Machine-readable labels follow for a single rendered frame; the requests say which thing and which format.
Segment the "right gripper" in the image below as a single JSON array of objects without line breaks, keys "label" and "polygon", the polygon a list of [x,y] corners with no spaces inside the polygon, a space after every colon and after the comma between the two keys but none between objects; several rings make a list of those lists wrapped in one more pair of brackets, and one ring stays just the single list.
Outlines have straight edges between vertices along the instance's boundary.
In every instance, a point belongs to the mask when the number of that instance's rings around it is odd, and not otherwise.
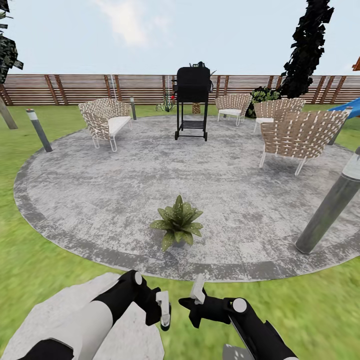
[{"label": "right gripper", "polygon": [[201,323],[201,318],[220,322],[220,320],[215,320],[214,317],[214,302],[217,297],[208,296],[205,289],[202,289],[202,292],[205,295],[203,304],[195,304],[195,298],[183,297],[178,300],[179,304],[190,310],[189,320],[192,323],[194,328],[199,328]]}]

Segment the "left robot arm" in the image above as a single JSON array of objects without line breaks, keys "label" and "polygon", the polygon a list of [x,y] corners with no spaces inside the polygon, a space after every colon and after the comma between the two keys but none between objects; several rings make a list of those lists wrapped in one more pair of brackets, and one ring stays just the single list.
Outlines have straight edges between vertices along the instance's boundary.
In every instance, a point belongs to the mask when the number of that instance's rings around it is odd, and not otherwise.
[{"label": "left robot arm", "polygon": [[129,270],[105,286],[69,320],[39,339],[19,360],[93,360],[116,321],[132,302],[146,311],[149,327],[170,323],[169,292],[151,289],[143,274]]}]

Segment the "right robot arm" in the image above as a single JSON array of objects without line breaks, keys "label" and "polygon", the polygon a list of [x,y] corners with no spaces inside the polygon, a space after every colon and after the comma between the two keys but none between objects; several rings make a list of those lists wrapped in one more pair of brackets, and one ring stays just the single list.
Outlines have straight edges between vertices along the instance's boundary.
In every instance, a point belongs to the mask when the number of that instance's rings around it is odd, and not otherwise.
[{"label": "right robot arm", "polygon": [[242,297],[208,296],[205,277],[196,276],[190,297],[178,300],[179,304],[190,310],[189,320],[194,328],[199,328],[201,318],[230,324],[252,357],[252,360],[300,360],[286,345],[275,327],[266,320],[263,323],[250,303]]}]

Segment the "insectifuge atomizer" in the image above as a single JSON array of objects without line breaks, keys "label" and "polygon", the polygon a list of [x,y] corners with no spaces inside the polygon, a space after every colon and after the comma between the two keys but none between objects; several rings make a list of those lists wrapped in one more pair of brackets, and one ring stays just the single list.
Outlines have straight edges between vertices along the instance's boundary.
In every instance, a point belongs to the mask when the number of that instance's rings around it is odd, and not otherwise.
[{"label": "insectifuge atomizer", "polygon": [[162,318],[160,319],[160,327],[161,327],[161,330],[162,330],[162,331],[164,331],[164,332],[168,331],[169,328],[170,328],[170,326],[171,326],[170,323],[165,324],[165,323],[163,322]]}]

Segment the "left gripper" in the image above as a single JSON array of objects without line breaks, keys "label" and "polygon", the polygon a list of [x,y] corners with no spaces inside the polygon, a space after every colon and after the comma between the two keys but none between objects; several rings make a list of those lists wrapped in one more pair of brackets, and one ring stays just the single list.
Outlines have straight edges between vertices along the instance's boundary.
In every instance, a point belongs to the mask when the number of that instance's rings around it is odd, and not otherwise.
[{"label": "left gripper", "polygon": [[157,293],[160,292],[161,289],[159,287],[151,289],[150,294],[147,301],[139,305],[144,311],[146,311],[146,320],[145,324],[149,327],[158,323],[162,316],[162,308],[157,303]]}]

